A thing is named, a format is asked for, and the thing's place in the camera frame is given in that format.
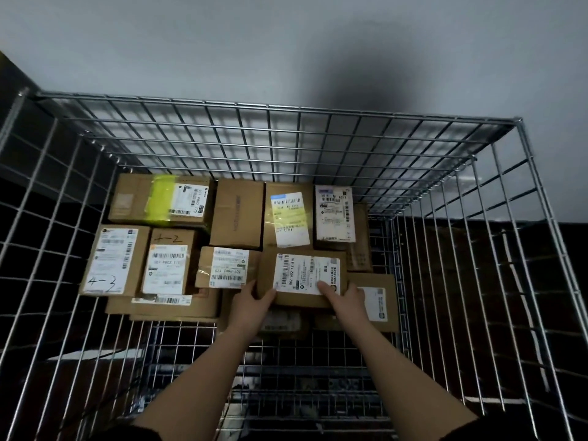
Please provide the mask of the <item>person's left hand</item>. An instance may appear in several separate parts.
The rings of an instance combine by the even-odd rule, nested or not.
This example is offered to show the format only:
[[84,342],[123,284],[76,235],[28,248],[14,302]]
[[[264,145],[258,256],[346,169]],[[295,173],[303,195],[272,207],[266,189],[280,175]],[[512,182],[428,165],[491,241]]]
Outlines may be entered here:
[[259,332],[267,313],[257,313],[254,296],[256,281],[250,281],[232,299],[227,331],[239,339],[251,342]]

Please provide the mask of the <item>pile of cardboard parcels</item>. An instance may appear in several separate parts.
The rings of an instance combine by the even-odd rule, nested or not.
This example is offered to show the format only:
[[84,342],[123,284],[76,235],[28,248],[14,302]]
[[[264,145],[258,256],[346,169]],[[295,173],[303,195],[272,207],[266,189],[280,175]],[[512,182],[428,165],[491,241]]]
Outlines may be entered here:
[[121,174],[115,186],[108,219],[116,224],[170,226],[173,228],[204,228],[210,224],[209,246],[261,252],[277,247],[274,235],[270,196],[279,193],[298,194],[306,214],[307,236],[316,235],[311,245],[299,249],[341,252],[347,257],[349,281],[363,288],[366,310],[373,325],[381,332],[398,333],[400,323],[394,277],[376,274],[371,262],[367,206],[353,204],[355,227],[353,242],[320,240],[325,224],[315,230],[313,219],[327,214],[325,200],[314,195],[325,187],[308,183],[263,183],[246,179],[220,179],[216,186],[209,179],[177,176],[173,194],[153,193],[153,186],[170,180],[168,175]]

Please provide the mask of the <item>person's right forearm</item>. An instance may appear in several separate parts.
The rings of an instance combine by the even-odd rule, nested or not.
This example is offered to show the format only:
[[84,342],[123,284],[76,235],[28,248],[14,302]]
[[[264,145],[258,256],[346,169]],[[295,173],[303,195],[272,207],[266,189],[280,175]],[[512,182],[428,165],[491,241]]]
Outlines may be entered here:
[[400,441],[439,441],[478,417],[369,321],[345,329],[361,352]]

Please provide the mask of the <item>white paper sheet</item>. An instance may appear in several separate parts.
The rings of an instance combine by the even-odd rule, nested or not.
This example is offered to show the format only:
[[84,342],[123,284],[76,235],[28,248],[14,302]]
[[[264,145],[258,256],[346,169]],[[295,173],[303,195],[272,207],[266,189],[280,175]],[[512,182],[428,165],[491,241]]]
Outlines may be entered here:
[[128,348],[121,350],[114,349],[91,349],[78,350],[62,355],[57,355],[47,359],[48,362],[67,362],[67,361],[85,361],[85,360],[125,360],[140,359],[144,355],[142,348]]

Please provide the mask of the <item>labelled brown shipping box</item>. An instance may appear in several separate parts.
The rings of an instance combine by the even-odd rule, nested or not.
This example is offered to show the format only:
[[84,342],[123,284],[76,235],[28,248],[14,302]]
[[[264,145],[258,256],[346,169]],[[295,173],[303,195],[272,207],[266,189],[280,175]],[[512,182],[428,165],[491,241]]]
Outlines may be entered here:
[[276,290],[274,303],[313,309],[330,308],[317,283],[327,283],[338,295],[348,288],[344,251],[317,251],[304,247],[267,247],[262,250],[256,280],[259,296]]

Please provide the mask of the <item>person's right hand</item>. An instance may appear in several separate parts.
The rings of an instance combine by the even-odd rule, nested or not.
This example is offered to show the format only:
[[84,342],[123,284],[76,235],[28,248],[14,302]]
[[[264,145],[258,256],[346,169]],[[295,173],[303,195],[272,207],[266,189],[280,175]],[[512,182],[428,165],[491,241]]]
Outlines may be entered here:
[[356,342],[364,330],[371,326],[364,305],[364,291],[349,282],[347,291],[341,296],[339,305],[331,305],[342,329]]

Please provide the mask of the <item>person's left forearm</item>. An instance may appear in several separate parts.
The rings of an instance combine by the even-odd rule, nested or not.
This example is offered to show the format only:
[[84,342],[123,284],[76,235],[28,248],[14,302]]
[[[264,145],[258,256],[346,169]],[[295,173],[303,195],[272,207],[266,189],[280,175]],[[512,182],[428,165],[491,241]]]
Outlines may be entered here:
[[258,330],[248,321],[230,324],[133,426],[160,441],[213,441],[240,360]]

